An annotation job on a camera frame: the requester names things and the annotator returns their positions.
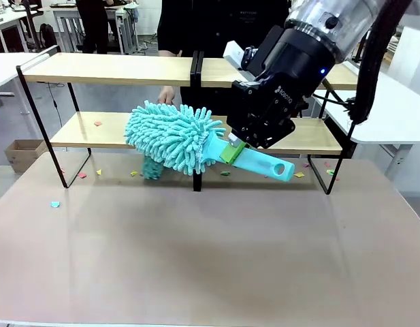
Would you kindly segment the person's right hand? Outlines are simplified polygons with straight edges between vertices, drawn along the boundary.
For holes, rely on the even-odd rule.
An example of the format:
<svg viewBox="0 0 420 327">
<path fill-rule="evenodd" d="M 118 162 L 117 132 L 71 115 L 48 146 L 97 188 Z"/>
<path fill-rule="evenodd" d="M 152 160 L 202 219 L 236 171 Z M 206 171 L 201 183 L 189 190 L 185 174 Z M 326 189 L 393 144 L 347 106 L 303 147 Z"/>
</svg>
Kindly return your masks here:
<svg viewBox="0 0 420 327">
<path fill-rule="evenodd" d="M 173 104 L 176 92 L 172 86 L 161 87 L 157 102 L 160 104 Z"/>
</svg>

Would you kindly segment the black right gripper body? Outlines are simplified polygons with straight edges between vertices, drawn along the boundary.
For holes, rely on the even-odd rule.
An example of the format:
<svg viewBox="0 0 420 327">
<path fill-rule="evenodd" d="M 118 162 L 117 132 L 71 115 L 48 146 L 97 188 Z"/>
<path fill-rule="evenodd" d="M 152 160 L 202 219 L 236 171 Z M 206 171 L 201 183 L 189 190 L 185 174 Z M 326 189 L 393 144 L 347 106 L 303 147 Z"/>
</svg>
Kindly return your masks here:
<svg viewBox="0 0 420 327">
<path fill-rule="evenodd" d="M 254 83 L 233 83 L 245 108 L 227 117 L 232 128 L 286 128 L 304 95 L 311 95 L 336 60 L 320 37 L 286 29 L 263 62 Z"/>
</svg>

